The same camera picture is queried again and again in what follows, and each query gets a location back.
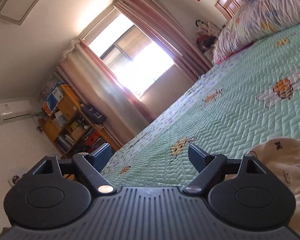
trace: wooden shelf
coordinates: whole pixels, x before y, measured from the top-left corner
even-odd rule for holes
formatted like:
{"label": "wooden shelf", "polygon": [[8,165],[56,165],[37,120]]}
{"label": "wooden shelf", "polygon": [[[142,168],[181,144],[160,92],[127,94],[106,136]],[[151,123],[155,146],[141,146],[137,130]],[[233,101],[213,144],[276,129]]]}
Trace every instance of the wooden shelf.
{"label": "wooden shelf", "polygon": [[[107,132],[100,128],[98,125],[95,125],[81,110],[81,103],[79,101],[79,98],[77,95],[73,92],[70,86],[68,85],[60,85],[60,88],[62,89],[64,93],[64,97],[61,99],[61,101],[58,103],[56,108],[52,111],[51,115],[48,117],[47,121],[45,122],[43,128],[43,131],[46,133],[48,138],[51,140],[53,145],[58,149],[60,154],[65,157],[69,158],[69,153],[71,153],[78,145],[79,141],[82,141],[82,137],[86,135],[87,131],[90,130],[90,128],[94,128],[94,130],[99,133],[99,135],[109,143],[115,151],[119,150],[120,147],[114,142],[114,140],[107,134]],[[57,112],[61,111],[64,117],[67,119],[67,122],[63,127],[61,127],[61,130],[58,130],[53,120],[53,115]],[[82,135],[74,142],[74,144],[71,146],[71,148],[64,153],[58,146],[60,145],[63,149],[63,145],[58,141],[58,136],[62,134],[68,134],[71,136],[71,129],[69,125],[74,122],[75,118],[78,116],[83,117],[87,124],[89,124],[89,128],[85,130]]]}
{"label": "wooden shelf", "polygon": [[66,152],[66,155],[71,152],[71,150],[74,148],[74,146],[80,141],[80,139],[86,135],[86,133],[90,130],[91,126],[88,127],[87,130],[74,142],[74,145]]}
{"label": "wooden shelf", "polygon": [[53,141],[55,141],[55,140],[58,138],[58,136],[64,131],[64,129],[65,129],[65,127],[66,127],[67,125],[69,125],[69,124],[71,124],[71,123],[73,122],[73,118],[76,116],[77,113],[78,113],[78,110],[76,110],[76,111],[74,112],[74,115],[71,117],[71,119],[70,119],[68,122],[66,122],[65,125],[64,125],[63,127],[61,127],[61,130],[58,132],[58,134],[56,135],[56,137],[54,138]]}

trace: black bag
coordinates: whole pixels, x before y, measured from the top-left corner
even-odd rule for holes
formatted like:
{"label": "black bag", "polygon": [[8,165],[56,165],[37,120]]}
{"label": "black bag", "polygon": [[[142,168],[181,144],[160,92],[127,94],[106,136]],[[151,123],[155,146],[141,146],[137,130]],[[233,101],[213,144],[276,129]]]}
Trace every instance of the black bag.
{"label": "black bag", "polygon": [[94,124],[103,124],[106,121],[106,117],[90,104],[83,106],[81,110]]}

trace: sheer curtain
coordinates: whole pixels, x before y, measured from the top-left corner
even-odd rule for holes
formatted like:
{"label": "sheer curtain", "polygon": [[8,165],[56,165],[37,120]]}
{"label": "sheer curtain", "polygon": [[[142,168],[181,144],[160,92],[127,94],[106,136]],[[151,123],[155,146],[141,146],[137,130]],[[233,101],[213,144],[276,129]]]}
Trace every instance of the sheer curtain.
{"label": "sheer curtain", "polygon": [[191,80],[211,67],[176,19],[156,0],[121,0],[114,7],[156,42]]}
{"label": "sheer curtain", "polygon": [[59,66],[83,97],[107,117],[106,123],[123,144],[155,119],[84,41]]}

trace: red box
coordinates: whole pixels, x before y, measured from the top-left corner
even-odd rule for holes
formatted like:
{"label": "red box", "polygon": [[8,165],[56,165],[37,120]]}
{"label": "red box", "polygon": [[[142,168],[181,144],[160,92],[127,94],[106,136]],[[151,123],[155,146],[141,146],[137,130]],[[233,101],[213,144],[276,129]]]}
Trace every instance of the red box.
{"label": "red box", "polygon": [[100,134],[98,134],[96,131],[94,131],[90,136],[86,139],[86,145],[92,146],[96,140],[98,140],[100,137]]}

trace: wooden bookshelf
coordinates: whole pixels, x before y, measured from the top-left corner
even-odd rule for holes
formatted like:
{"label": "wooden bookshelf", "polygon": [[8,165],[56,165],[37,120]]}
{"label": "wooden bookshelf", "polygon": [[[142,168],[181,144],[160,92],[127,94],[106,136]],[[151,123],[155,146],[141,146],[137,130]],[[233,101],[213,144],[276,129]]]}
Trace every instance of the wooden bookshelf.
{"label": "wooden bookshelf", "polygon": [[[57,150],[60,152],[60,154],[64,158],[71,158],[81,148],[85,147],[86,145],[84,137],[89,131],[91,131],[91,128],[93,128],[100,135],[100,137],[102,138],[102,142],[109,143],[114,151],[119,150],[119,145],[117,145],[113,141],[113,139],[107,134],[107,132],[100,126],[95,125],[82,112],[79,98],[71,89],[71,87],[69,85],[60,85],[60,88],[63,91],[64,97],[60,100],[57,107],[53,110],[46,122],[42,125],[43,131],[53,143],[53,145],[57,148]],[[55,121],[53,121],[55,119],[55,113],[57,113],[58,111],[60,111],[66,119],[66,122],[62,127],[60,127],[58,124],[56,124]],[[77,119],[84,120],[84,123],[86,124],[86,126],[88,126],[88,128],[84,129],[83,126],[79,125],[81,128],[78,128],[79,130],[76,131],[76,133],[79,132],[79,136],[76,137],[76,139],[74,139],[72,138],[74,130],[72,130],[70,126]],[[65,135],[70,136],[74,141],[72,142],[73,145],[68,145],[68,147],[70,146],[69,149],[67,149],[68,147],[63,147],[64,144],[60,143],[60,137],[66,138]]]}

